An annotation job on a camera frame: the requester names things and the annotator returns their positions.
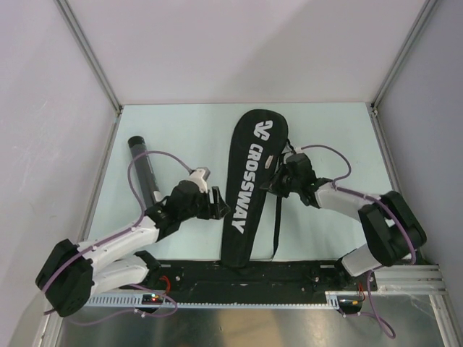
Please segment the black racket bag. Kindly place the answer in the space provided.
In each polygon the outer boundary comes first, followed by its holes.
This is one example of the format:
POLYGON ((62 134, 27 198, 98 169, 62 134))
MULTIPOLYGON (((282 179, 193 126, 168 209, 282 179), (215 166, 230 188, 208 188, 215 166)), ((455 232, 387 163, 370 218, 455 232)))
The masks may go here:
POLYGON ((266 109, 246 112, 237 122, 230 142, 220 261, 243 268, 250 261, 267 184, 281 162, 289 128, 279 113, 266 109))

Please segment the black shuttlecock tube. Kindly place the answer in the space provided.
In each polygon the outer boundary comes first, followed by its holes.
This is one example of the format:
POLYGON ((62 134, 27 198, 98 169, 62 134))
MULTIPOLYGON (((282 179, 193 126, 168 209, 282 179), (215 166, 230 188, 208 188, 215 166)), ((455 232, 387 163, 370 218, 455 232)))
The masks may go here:
POLYGON ((135 170, 137 180, 140 192, 143 196, 145 208, 148 209, 149 207, 154 206, 157 202, 160 202, 163 198, 156 181, 156 176, 153 172, 150 158, 147 155, 141 156, 141 154, 147 152, 148 149, 144 138, 138 135, 130 137, 127 140, 127 144, 132 158, 136 158, 135 170))

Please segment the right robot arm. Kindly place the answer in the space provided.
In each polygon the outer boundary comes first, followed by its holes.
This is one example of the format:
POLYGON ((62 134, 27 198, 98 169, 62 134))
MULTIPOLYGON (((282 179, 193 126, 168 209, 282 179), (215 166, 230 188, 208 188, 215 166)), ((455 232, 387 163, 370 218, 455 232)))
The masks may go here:
POLYGON ((303 153, 290 155, 261 186, 281 198, 296 193, 300 201, 318 209, 332 210, 358 221, 366 243, 337 261, 334 280, 339 288, 352 289, 360 276, 380 267, 391 267, 427 242, 427 235, 411 208, 394 190, 371 195, 340 187, 316 176, 310 159, 303 153))

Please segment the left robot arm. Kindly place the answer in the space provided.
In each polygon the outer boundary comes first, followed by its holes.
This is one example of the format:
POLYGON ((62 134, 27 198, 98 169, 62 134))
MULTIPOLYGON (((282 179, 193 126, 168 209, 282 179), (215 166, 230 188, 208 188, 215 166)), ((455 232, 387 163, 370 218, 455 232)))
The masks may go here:
POLYGON ((229 211, 218 187, 200 188, 193 181, 181 181, 133 224, 105 239, 57 243, 35 284, 60 317, 76 313, 91 296, 113 288, 133 284, 153 288, 161 272, 143 248, 177 232, 187 220, 221 220, 229 211))

